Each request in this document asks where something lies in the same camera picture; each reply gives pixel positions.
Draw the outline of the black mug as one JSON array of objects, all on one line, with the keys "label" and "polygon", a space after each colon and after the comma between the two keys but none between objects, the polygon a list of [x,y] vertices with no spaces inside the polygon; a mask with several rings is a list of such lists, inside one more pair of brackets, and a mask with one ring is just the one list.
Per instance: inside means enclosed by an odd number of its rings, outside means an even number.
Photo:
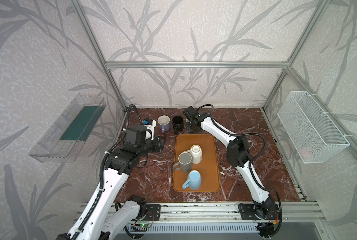
[{"label": "black mug", "polygon": [[174,116],[172,118],[172,127],[175,135],[180,134],[184,130],[184,119],[181,116]]}]

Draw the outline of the lavender purple mug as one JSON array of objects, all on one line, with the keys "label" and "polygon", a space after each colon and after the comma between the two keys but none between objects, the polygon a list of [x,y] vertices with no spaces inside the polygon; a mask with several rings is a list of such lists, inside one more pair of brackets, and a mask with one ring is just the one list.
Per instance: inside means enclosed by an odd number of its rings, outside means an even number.
[{"label": "lavender purple mug", "polygon": [[157,119],[158,126],[162,133],[166,133],[170,130],[170,117],[163,115]]}]

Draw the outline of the grey mug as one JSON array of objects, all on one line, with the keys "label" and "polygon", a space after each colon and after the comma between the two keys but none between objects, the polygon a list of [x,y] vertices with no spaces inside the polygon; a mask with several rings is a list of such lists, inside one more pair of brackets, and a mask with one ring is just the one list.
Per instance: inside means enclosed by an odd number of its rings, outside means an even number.
[{"label": "grey mug", "polygon": [[177,163],[173,165],[174,171],[189,173],[192,170],[192,155],[186,151],[178,155]]}]

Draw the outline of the large light blue mug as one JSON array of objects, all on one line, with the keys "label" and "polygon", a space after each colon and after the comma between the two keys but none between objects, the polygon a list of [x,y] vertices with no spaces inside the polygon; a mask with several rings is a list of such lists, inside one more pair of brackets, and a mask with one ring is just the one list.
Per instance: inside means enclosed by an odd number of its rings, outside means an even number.
[{"label": "large light blue mug", "polygon": [[202,176],[197,170],[190,171],[187,180],[183,183],[182,188],[190,188],[192,190],[197,190],[200,188],[202,183]]}]

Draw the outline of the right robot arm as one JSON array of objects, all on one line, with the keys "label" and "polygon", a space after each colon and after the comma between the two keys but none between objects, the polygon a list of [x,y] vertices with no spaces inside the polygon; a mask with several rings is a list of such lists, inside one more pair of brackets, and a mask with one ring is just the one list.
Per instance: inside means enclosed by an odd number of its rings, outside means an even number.
[{"label": "right robot arm", "polygon": [[[238,170],[251,193],[255,216],[266,220],[271,214],[276,213],[277,222],[280,222],[282,218],[280,197],[277,195],[278,203],[276,204],[270,194],[276,190],[264,187],[253,166],[253,162],[266,150],[265,137],[258,133],[237,134],[228,130],[213,118],[213,109],[214,106],[211,104],[202,105],[197,109],[189,106],[184,110],[184,115],[193,131],[206,131],[227,148],[228,163]],[[247,136],[257,136],[263,140],[263,148],[253,157],[250,154]]]}]

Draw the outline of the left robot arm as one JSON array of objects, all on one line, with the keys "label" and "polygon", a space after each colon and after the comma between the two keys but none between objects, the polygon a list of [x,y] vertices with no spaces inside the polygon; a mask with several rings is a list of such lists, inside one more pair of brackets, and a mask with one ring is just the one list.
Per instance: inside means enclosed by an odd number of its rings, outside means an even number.
[{"label": "left robot arm", "polygon": [[126,128],[121,149],[105,153],[99,170],[99,184],[76,223],[59,240],[112,240],[132,220],[146,215],[146,200],[131,196],[108,218],[114,200],[142,156],[159,153],[164,142],[154,136],[156,121],[145,119]]}]

